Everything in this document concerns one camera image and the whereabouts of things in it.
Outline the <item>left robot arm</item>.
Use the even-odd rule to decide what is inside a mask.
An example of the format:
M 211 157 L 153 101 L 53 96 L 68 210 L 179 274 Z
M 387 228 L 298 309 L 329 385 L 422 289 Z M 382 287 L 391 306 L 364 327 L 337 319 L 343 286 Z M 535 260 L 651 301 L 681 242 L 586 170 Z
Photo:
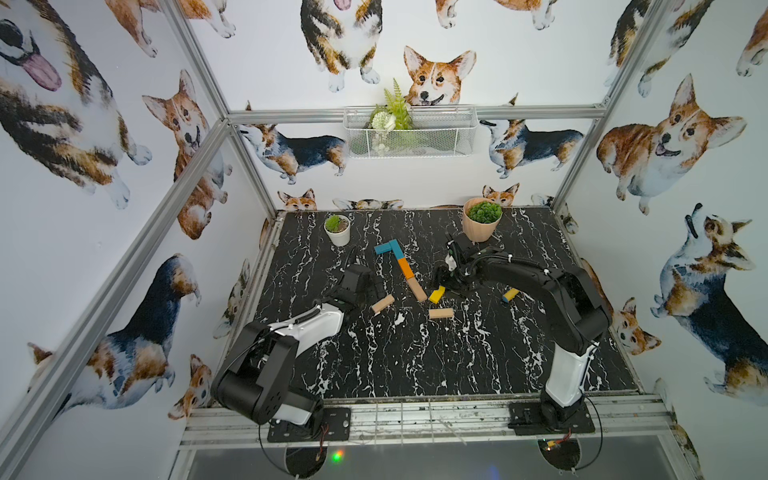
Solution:
M 318 434 L 323 401 L 291 385 L 296 360 L 337 335 L 376 288 L 370 268 L 347 267 L 328 295 L 287 320 L 245 325 L 211 384 L 211 398 L 258 425 L 287 422 Z

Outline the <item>orange block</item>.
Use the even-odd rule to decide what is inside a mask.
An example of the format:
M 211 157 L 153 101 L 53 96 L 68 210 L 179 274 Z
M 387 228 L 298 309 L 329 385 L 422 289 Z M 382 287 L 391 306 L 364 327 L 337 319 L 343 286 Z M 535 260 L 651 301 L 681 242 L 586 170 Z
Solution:
M 406 280 L 414 277 L 414 273 L 405 258 L 398 258 L 397 262 Z

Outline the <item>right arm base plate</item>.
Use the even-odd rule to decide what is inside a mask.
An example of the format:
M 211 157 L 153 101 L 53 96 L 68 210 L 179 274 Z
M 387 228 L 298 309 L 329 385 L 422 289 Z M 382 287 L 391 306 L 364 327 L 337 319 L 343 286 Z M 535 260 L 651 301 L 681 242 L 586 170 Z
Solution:
M 569 407 L 557 403 L 511 402 L 508 428 L 516 435 L 565 435 L 595 433 L 596 427 L 583 400 Z

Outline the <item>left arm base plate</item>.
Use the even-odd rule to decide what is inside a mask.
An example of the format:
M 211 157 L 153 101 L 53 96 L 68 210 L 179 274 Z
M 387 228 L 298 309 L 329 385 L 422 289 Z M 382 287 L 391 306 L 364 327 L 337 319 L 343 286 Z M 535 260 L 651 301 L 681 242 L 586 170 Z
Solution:
M 311 414 L 305 424 L 287 420 L 271 420 L 269 443 L 310 441 L 346 441 L 350 437 L 352 410 L 346 407 L 323 408 Z

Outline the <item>natural wood block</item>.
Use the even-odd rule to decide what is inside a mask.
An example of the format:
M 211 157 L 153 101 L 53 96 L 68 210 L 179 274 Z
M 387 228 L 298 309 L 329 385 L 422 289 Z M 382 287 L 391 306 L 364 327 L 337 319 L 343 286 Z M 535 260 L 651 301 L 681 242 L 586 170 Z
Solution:
M 408 278 L 406 282 L 410 290 L 412 291 L 413 295 L 419 302 L 423 302 L 427 299 L 427 295 L 424 289 L 421 287 L 421 285 L 419 284 L 418 280 L 415 277 Z
M 428 318 L 430 320 L 452 319 L 454 315 L 455 315 L 455 312 L 452 308 L 439 308 L 439 309 L 428 310 Z
M 371 310 L 375 315 L 380 314 L 382 311 L 384 311 L 386 308 L 391 306 L 395 301 L 395 298 L 392 294 L 388 294 L 383 299 L 379 300 L 375 304 L 371 306 Z

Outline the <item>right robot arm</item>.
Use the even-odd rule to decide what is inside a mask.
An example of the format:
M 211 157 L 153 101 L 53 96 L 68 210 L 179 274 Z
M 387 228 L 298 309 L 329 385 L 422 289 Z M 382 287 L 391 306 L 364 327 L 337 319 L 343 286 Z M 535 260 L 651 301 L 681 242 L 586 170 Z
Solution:
M 543 424 L 562 429 L 583 406 L 584 383 L 594 353 L 612 321 L 607 302 L 582 267 L 549 268 L 498 247 L 450 235 L 442 278 L 460 295 L 481 283 L 498 283 L 539 301 L 555 342 L 553 362 L 540 395 Z

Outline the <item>teal block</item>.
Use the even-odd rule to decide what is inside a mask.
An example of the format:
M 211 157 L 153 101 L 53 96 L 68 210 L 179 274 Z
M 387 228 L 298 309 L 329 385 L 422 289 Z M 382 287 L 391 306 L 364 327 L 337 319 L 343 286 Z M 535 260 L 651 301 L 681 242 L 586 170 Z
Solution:
M 377 245 L 374 247 L 374 251 L 377 255 L 382 255 L 385 253 L 390 253 L 393 251 L 392 243 L 386 242 L 380 245 Z
M 401 249 L 401 247 L 400 247 L 400 245 L 399 245 L 397 240 L 391 240 L 390 241 L 390 247 L 391 247 L 392 253 L 395 255 L 395 257 L 398 260 L 405 258 L 405 255 L 404 255 L 404 253 L 403 253 L 403 251 L 402 251 L 402 249 Z

